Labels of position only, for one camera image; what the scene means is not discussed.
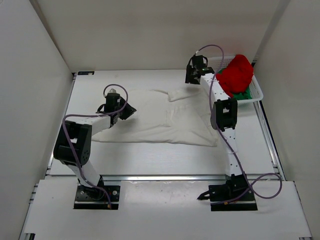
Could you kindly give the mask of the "white t shirt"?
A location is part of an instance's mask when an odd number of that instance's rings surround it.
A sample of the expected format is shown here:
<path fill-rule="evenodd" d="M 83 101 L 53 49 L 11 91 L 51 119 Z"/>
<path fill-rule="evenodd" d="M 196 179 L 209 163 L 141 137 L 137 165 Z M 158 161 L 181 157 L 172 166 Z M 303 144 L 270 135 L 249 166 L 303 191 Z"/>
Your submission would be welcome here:
<path fill-rule="evenodd" d="M 173 91 L 132 89 L 128 102 L 136 112 L 93 136 L 101 143 L 170 143 L 216 147 L 209 97 L 201 87 Z"/>

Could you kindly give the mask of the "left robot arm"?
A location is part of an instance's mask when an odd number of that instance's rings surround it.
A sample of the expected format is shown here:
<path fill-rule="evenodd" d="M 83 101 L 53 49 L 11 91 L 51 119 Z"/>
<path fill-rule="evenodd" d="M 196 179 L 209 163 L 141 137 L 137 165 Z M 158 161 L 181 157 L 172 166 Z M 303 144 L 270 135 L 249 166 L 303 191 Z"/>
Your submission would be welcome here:
<path fill-rule="evenodd" d="M 77 122 L 64 120 L 53 149 L 53 157 L 73 171 L 79 184 L 88 188 L 87 194 L 93 200 L 103 198 L 105 188 L 101 175 L 89 160 L 92 136 L 137 111 L 119 93 L 108 93 L 104 98 L 105 103 L 98 107 L 97 116 L 90 115 Z"/>

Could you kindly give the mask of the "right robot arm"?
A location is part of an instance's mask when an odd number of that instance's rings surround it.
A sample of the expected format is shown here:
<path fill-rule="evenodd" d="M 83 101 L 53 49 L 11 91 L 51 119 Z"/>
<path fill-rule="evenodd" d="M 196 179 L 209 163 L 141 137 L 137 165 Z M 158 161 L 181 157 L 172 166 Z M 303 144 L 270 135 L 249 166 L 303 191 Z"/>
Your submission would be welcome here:
<path fill-rule="evenodd" d="M 217 131 L 226 151 L 226 179 L 239 181 L 244 179 L 244 171 L 237 155 L 238 103 L 225 93 L 215 73 L 213 68 L 208 66 L 208 59 L 205 56 L 193 55 L 186 67 L 185 83 L 201 85 L 209 95 L 210 124 Z"/>

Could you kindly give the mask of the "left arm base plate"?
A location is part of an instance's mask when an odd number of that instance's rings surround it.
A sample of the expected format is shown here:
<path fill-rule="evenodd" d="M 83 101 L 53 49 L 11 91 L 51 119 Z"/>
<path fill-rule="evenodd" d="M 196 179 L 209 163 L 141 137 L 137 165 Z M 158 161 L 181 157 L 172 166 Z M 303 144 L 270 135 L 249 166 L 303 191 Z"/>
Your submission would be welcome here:
<path fill-rule="evenodd" d="M 110 201 L 103 191 L 78 184 L 73 208 L 76 210 L 118 210 L 121 186 L 104 185 L 101 187 L 108 193 Z"/>

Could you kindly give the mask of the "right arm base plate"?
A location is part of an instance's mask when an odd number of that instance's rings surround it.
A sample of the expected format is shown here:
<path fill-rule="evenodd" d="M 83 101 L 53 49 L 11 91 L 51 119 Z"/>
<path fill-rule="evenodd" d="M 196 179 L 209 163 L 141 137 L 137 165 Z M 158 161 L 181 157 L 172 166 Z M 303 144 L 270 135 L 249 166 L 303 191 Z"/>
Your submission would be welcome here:
<path fill-rule="evenodd" d="M 209 185 L 208 190 L 201 193 L 197 200 L 210 201 L 212 212 L 244 212 L 257 211 L 258 206 L 254 193 L 247 187 L 238 188 L 225 184 Z"/>

